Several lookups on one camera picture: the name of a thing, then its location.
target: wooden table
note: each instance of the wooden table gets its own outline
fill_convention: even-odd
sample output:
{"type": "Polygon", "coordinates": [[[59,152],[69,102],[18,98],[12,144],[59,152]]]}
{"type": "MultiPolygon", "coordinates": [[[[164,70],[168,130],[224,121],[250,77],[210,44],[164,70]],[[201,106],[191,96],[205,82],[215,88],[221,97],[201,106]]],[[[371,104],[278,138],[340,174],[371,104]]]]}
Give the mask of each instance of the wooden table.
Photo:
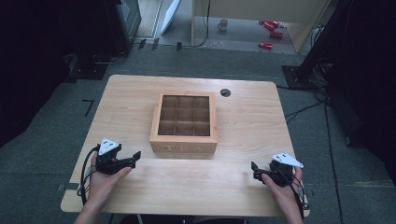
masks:
{"type": "MultiPolygon", "coordinates": [[[[326,14],[331,1],[334,0],[211,0],[209,17],[286,22],[294,49],[300,52],[307,38],[326,14]]],[[[192,0],[192,45],[195,17],[207,16],[208,2],[209,0],[192,0]]]]}
{"type": "MultiPolygon", "coordinates": [[[[272,82],[115,75],[107,83],[70,183],[78,183],[84,158],[103,137],[122,144],[117,158],[142,158],[117,185],[105,212],[206,216],[279,216],[271,193],[253,179],[250,162],[269,169],[271,156],[294,156],[282,106],[272,82]],[[229,97],[220,94],[231,91],[229,97]],[[213,91],[218,146],[215,154],[154,154],[149,143],[159,91],[213,91]]],[[[67,190],[65,212],[81,199],[67,190]]]]}

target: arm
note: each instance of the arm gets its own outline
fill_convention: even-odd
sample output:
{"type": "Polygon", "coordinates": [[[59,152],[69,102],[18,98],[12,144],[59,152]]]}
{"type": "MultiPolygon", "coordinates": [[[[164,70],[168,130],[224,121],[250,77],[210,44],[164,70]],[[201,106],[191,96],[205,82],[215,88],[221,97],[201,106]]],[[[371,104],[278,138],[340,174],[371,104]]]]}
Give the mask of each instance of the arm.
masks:
{"type": "MultiPolygon", "coordinates": [[[[96,157],[97,153],[94,152],[91,159],[92,172],[94,172],[96,157]]],[[[95,223],[117,183],[131,171],[131,167],[125,167],[114,175],[104,175],[94,172],[90,177],[90,194],[88,200],[79,213],[75,224],[95,223]]]]}
{"type": "MultiPolygon", "coordinates": [[[[303,171],[299,167],[295,167],[295,177],[299,180],[303,177],[303,171]]],[[[262,180],[271,190],[274,200],[282,211],[287,224],[302,224],[300,210],[297,205],[296,199],[294,198],[293,191],[290,186],[281,188],[278,186],[268,175],[262,175],[262,180]]],[[[297,180],[293,179],[292,186],[298,192],[300,184],[297,180]]]]}

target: small box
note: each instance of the small box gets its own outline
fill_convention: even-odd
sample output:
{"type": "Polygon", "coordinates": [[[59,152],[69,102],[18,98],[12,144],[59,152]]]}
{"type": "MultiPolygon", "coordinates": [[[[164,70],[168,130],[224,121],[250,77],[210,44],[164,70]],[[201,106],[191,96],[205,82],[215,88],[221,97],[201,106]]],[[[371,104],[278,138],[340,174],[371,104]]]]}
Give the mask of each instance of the small box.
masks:
{"type": "Polygon", "coordinates": [[[154,152],[215,153],[217,131],[214,92],[160,92],[149,139],[154,152]]]}

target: red object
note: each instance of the red object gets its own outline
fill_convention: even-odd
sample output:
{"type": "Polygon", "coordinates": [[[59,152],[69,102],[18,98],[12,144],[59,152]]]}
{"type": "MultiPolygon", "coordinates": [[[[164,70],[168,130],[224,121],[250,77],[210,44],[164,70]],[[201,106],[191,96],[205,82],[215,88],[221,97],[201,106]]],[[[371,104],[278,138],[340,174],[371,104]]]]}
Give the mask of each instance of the red object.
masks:
{"type": "Polygon", "coordinates": [[[260,44],[259,44],[259,48],[262,48],[262,49],[272,49],[272,44],[270,44],[270,43],[265,43],[264,41],[260,41],[260,44]]]}
{"type": "Polygon", "coordinates": [[[272,38],[282,38],[283,37],[283,33],[280,32],[271,32],[270,37],[272,38]]]}
{"type": "Polygon", "coordinates": [[[274,31],[275,30],[275,26],[269,21],[265,21],[263,26],[265,28],[267,28],[269,31],[274,31]]]}
{"type": "Polygon", "coordinates": [[[270,21],[271,24],[275,26],[275,28],[279,27],[279,22],[278,21],[270,21]]]}

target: hand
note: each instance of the hand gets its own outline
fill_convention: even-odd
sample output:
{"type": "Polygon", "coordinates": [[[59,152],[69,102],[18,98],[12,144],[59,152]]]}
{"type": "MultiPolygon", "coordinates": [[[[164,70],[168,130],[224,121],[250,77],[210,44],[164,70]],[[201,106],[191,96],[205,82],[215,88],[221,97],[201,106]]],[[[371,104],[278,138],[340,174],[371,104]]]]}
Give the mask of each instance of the hand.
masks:
{"type": "MultiPolygon", "coordinates": [[[[303,177],[303,171],[299,167],[294,167],[295,169],[295,178],[293,179],[292,187],[296,192],[299,192],[298,188],[300,187],[299,181],[301,181],[303,177]]],[[[294,197],[294,193],[291,190],[290,186],[286,186],[281,188],[271,179],[270,176],[263,174],[262,180],[268,186],[273,194],[273,198],[282,211],[286,223],[294,224],[294,223],[303,223],[300,215],[300,209],[294,197]]]]}
{"type": "Polygon", "coordinates": [[[124,167],[114,175],[95,172],[96,157],[97,152],[94,152],[91,158],[91,172],[93,173],[90,176],[88,200],[75,223],[95,223],[117,183],[132,171],[131,167],[124,167]]]}

